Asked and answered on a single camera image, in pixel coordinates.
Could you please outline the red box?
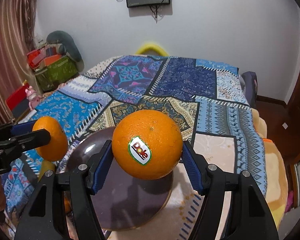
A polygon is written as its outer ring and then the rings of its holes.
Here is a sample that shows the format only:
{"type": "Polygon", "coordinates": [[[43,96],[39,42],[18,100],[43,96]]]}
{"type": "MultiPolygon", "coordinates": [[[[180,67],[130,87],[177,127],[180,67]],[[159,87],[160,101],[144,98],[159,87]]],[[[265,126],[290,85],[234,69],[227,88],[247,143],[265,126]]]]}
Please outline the red box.
{"type": "Polygon", "coordinates": [[[19,103],[21,103],[25,98],[27,98],[25,90],[28,89],[29,86],[30,85],[28,81],[25,80],[23,84],[5,100],[6,105],[10,111],[15,109],[15,107],[19,103]]]}

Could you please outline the medium orange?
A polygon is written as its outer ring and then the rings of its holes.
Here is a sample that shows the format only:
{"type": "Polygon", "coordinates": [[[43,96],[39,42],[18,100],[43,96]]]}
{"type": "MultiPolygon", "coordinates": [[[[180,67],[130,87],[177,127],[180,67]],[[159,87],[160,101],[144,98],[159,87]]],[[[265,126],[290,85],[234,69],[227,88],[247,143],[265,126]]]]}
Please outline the medium orange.
{"type": "Polygon", "coordinates": [[[47,161],[61,160],[68,150],[68,140],[59,122],[50,117],[43,116],[39,118],[32,128],[33,131],[45,129],[50,133],[50,142],[39,148],[37,153],[47,161]]]}

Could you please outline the large orange with Dole sticker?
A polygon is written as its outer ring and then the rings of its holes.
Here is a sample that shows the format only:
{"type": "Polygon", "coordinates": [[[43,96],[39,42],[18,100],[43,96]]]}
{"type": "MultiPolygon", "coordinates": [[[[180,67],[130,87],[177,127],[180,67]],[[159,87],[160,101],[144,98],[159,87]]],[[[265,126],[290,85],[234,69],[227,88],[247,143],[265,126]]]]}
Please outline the large orange with Dole sticker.
{"type": "Polygon", "coordinates": [[[114,129],[111,149],[129,175],[156,180],[179,162],[183,137],[178,125],[160,111],[144,109],[123,118],[114,129]]]}

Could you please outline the dark blue pillow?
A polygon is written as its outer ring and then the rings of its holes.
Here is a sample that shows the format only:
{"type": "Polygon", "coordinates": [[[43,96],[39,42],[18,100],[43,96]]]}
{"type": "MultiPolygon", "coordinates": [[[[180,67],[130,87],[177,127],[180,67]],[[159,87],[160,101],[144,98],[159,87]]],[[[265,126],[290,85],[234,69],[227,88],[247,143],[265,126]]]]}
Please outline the dark blue pillow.
{"type": "Polygon", "coordinates": [[[256,108],[257,99],[257,75],[255,72],[245,72],[241,75],[244,81],[244,95],[251,108],[256,108]]]}

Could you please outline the yellow fleece blanket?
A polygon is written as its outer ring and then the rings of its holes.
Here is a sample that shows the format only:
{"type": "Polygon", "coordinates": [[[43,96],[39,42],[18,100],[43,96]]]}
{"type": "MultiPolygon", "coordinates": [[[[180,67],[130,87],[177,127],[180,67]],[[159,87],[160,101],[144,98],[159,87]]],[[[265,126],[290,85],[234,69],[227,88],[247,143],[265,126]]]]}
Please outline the yellow fleece blanket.
{"type": "Polygon", "coordinates": [[[266,122],[259,116],[256,109],[252,109],[255,131],[261,137],[265,148],[267,191],[266,201],[279,227],[285,213],[288,199],[288,181],[282,155],[274,142],[267,138],[266,122]]]}

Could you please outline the pink toy figure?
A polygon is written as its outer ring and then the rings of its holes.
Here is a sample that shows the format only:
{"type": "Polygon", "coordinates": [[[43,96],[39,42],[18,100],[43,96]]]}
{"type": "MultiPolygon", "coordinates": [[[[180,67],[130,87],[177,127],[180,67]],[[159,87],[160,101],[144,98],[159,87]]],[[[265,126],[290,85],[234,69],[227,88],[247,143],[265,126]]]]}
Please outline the pink toy figure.
{"type": "Polygon", "coordinates": [[[26,98],[29,101],[29,109],[34,110],[43,100],[43,97],[37,93],[37,91],[29,86],[25,89],[26,98]]]}

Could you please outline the striped pink curtain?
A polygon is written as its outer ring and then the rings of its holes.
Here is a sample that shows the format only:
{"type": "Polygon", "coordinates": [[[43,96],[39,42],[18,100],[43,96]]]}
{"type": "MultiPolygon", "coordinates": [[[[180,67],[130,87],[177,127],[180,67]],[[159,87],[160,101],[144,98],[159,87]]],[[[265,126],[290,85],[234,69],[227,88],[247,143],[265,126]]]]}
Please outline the striped pink curtain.
{"type": "Polygon", "coordinates": [[[36,1],[0,0],[0,124],[11,120],[5,101],[24,81],[40,91],[26,56],[34,50],[36,1]]]}

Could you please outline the dark purple round plate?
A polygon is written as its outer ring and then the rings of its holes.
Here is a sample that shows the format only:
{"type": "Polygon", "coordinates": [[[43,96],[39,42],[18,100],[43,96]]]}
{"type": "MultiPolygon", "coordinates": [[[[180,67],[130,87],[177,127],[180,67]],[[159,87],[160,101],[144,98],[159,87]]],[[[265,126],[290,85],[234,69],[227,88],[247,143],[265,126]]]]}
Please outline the dark purple round plate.
{"type": "MultiPolygon", "coordinates": [[[[114,127],[84,132],[72,146],[66,171],[87,163],[100,152],[106,140],[112,139],[114,127]]],[[[173,172],[158,180],[142,180],[127,174],[113,160],[101,190],[91,196],[101,228],[110,231],[129,230],[149,222],[167,204],[173,184],[173,172]]]]}

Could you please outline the green storage box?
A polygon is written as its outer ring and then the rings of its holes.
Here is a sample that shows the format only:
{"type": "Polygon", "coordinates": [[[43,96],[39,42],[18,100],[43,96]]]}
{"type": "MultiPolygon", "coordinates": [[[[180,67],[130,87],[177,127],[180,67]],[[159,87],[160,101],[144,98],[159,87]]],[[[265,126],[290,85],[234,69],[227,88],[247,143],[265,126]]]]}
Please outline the green storage box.
{"type": "Polygon", "coordinates": [[[65,83],[79,74],[75,61],[63,56],[56,62],[35,71],[38,86],[43,92],[55,90],[61,83],[65,83]]]}

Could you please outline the blue patchwork bedspread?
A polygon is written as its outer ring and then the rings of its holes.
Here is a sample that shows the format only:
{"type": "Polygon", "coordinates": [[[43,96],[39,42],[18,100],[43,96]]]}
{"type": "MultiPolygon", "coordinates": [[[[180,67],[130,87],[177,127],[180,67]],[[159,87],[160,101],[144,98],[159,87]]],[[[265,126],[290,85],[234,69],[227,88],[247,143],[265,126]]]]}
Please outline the blue patchwork bedspread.
{"type": "Polygon", "coordinates": [[[183,57],[114,57],[55,90],[29,114],[51,116],[69,141],[57,162],[63,172],[82,135],[116,126],[128,114],[157,110],[172,118],[184,140],[221,168],[248,170],[267,190],[265,149],[236,67],[183,57]]]}

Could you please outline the yellow pillow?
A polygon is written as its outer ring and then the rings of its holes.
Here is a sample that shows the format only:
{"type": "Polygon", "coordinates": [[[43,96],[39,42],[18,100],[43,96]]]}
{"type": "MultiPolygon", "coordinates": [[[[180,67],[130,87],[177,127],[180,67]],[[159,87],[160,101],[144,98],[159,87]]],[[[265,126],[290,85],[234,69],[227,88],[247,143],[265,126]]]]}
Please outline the yellow pillow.
{"type": "Polygon", "coordinates": [[[136,52],[136,55],[147,55],[147,53],[153,52],[158,56],[169,56],[161,46],[154,43],[144,43],[136,52]]]}

